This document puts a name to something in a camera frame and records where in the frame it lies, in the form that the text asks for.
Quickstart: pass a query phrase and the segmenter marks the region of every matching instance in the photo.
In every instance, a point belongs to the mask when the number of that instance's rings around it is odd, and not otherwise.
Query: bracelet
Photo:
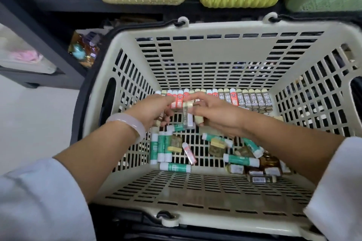
[[[140,143],[146,137],[146,130],[143,124],[139,122],[137,119],[135,119],[133,116],[130,116],[129,114],[126,113],[115,113],[110,117],[108,117],[106,123],[109,121],[117,121],[117,120],[126,123],[127,125],[131,126],[138,132],[139,137],[136,139],[135,144]]]

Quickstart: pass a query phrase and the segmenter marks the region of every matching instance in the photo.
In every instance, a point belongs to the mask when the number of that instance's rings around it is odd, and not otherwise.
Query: person's left hand
[[[139,120],[147,131],[153,126],[157,117],[165,111],[163,121],[161,122],[161,127],[164,127],[170,122],[170,116],[174,114],[169,108],[170,104],[174,101],[175,97],[173,96],[149,95],[127,109],[125,113]]]

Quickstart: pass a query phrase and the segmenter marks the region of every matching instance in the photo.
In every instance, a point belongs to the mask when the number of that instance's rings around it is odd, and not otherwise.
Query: barcode
[[[266,183],[266,180],[264,177],[253,177],[253,182],[256,183]]]

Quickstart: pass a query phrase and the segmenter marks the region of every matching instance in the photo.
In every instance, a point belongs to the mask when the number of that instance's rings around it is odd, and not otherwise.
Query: white shirt
[[[362,240],[362,138],[340,145],[305,214],[330,241]],[[0,177],[0,240],[95,240],[84,196],[55,159]]]

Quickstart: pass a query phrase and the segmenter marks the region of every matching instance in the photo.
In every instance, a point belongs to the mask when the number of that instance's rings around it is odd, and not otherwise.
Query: forearm
[[[136,135],[123,122],[108,122],[54,158],[69,170],[90,202]]]
[[[248,112],[242,132],[317,184],[345,137]]]

